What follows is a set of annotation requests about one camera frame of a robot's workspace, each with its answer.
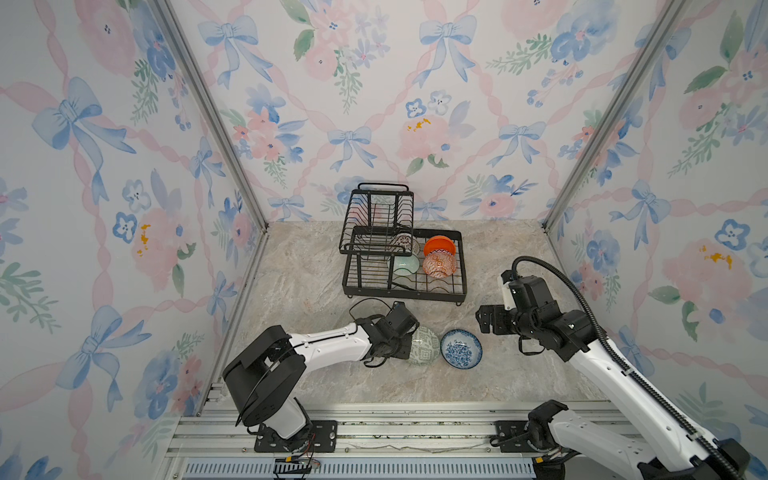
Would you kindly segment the green white patterned bowl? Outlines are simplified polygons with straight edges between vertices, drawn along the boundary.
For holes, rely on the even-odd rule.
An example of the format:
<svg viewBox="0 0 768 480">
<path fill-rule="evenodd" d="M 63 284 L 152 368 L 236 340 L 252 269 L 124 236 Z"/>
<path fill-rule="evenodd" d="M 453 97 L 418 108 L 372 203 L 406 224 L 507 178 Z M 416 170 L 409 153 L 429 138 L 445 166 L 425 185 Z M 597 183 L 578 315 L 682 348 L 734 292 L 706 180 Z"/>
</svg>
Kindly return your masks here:
<svg viewBox="0 0 768 480">
<path fill-rule="evenodd" d="M 417 366 L 429 366 L 440 356 L 440 339 L 438 336 L 426 326 L 418 327 L 411 337 L 408 363 Z"/>
</svg>

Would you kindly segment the blue white floral bowl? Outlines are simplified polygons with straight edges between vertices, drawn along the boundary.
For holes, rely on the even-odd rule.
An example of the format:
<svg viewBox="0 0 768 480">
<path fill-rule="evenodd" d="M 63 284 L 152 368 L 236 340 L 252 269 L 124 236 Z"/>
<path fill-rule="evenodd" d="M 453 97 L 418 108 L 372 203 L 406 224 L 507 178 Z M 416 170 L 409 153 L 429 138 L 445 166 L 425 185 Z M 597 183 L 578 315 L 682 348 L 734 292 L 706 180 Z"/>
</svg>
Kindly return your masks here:
<svg viewBox="0 0 768 480">
<path fill-rule="evenodd" d="M 478 338 L 463 329 L 445 333 L 441 338 L 440 351 L 443 359 L 459 370 L 475 368 L 483 356 L 483 348 Z"/>
</svg>

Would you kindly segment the mint green ribbed bowl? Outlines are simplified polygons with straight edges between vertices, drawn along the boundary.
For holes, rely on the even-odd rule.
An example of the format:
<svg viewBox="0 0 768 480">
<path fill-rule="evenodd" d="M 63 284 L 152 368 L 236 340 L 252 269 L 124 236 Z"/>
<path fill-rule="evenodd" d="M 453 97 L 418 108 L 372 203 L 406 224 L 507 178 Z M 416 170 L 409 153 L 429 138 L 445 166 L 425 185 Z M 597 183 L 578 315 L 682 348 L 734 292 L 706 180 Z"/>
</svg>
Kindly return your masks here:
<svg viewBox="0 0 768 480">
<path fill-rule="evenodd" d="M 420 260 L 413 255 L 395 256 L 392 269 L 395 276 L 415 275 L 420 269 Z"/>
</svg>

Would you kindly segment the red orange patterned bowl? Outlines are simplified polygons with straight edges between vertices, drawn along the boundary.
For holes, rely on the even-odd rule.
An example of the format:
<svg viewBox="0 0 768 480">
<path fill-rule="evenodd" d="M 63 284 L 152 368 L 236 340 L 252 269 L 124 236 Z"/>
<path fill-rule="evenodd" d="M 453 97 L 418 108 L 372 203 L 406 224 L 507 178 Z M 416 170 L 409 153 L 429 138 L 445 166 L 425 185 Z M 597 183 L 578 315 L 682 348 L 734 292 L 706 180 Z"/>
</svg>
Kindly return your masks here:
<svg viewBox="0 0 768 480">
<path fill-rule="evenodd" d="M 457 268 L 455 255 L 446 250 L 434 250 L 427 254 L 422 262 L 424 273 L 434 279 L 450 277 Z"/>
</svg>

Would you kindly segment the orange plastic bowl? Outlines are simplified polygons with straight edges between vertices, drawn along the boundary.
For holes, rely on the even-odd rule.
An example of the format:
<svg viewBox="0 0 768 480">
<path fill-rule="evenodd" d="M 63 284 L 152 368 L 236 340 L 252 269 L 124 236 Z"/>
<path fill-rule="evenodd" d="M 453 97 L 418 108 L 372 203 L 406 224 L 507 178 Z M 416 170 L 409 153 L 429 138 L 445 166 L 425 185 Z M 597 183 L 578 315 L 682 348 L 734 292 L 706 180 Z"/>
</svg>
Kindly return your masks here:
<svg viewBox="0 0 768 480">
<path fill-rule="evenodd" d="M 454 241 L 449 237 L 445 235 L 435 235 L 426 240 L 423 251 L 425 257 L 435 251 L 447 252 L 454 256 L 456 254 L 456 246 Z"/>
</svg>

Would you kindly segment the white patterned lattice bowl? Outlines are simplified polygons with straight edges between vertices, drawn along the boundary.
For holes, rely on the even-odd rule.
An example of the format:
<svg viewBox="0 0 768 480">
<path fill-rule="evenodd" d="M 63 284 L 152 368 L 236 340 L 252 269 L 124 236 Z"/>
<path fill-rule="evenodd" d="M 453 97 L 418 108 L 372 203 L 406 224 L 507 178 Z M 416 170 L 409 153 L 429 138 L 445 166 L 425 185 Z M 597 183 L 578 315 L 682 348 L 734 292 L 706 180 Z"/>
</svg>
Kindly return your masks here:
<svg viewBox="0 0 768 480">
<path fill-rule="evenodd" d="M 410 236 L 403 237 L 399 240 L 399 244 L 403 247 L 407 247 L 410 254 L 413 256 L 418 256 L 421 252 L 421 245 L 419 242 Z"/>
</svg>

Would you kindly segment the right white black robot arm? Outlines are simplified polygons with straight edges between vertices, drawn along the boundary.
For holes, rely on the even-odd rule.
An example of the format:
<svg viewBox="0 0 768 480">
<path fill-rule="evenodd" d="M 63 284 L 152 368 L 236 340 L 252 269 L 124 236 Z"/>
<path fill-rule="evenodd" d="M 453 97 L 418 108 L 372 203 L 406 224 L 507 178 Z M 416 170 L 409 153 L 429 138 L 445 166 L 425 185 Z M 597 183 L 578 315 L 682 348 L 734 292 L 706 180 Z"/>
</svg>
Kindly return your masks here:
<svg viewBox="0 0 768 480">
<path fill-rule="evenodd" d="M 499 279 L 500 305 L 483 305 L 476 319 L 484 333 L 533 340 L 582 373 L 636 428 L 640 438 L 588 421 L 565 403 L 548 400 L 528 414 L 521 434 L 532 448 L 581 454 L 626 479 L 741 479 L 750 454 L 721 439 L 673 405 L 619 351 L 575 285 L 580 307 L 564 313 L 545 280 L 511 270 Z"/>
</svg>

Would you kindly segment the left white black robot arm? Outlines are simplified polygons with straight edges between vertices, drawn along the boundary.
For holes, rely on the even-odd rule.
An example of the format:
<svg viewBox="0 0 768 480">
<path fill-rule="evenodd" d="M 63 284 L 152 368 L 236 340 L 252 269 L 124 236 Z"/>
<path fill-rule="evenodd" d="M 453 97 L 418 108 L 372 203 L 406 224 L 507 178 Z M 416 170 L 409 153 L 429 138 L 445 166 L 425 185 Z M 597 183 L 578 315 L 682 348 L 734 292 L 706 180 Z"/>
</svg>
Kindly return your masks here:
<svg viewBox="0 0 768 480">
<path fill-rule="evenodd" d="M 285 443 L 305 441 L 312 422 L 294 397 L 298 383 L 336 364 L 406 360 L 419 321 L 402 302 L 384 314 L 356 318 L 335 330 L 289 333 L 274 325 L 224 368 L 222 378 L 238 411 L 237 426 L 258 427 Z"/>
</svg>

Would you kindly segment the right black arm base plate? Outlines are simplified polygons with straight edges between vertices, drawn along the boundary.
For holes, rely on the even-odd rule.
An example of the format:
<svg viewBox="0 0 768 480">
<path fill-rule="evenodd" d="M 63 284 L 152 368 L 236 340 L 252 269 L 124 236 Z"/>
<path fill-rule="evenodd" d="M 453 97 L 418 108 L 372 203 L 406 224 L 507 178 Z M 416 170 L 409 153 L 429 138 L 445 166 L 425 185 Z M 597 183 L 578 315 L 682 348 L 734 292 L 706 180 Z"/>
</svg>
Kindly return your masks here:
<svg viewBox="0 0 768 480">
<path fill-rule="evenodd" d="M 531 443 L 528 422 L 524 420 L 498 420 L 490 445 L 501 453 L 533 453 L 537 449 Z"/>
</svg>

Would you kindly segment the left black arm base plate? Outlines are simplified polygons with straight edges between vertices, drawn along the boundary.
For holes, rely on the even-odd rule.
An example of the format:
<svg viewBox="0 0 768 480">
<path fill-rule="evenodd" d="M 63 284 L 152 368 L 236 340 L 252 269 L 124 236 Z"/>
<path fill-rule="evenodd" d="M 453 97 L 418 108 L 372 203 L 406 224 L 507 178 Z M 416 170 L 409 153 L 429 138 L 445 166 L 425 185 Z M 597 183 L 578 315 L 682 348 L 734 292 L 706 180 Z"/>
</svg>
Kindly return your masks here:
<svg viewBox="0 0 768 480">
<path fill-rule="evenodd" d="M 333 453 L 337 443 L 338 422 L 334 420 L 309 421 L 295 435 L 284 439 L 265 425 L 255 433 L 253 450 L 256 453 Z"/>
</svg>

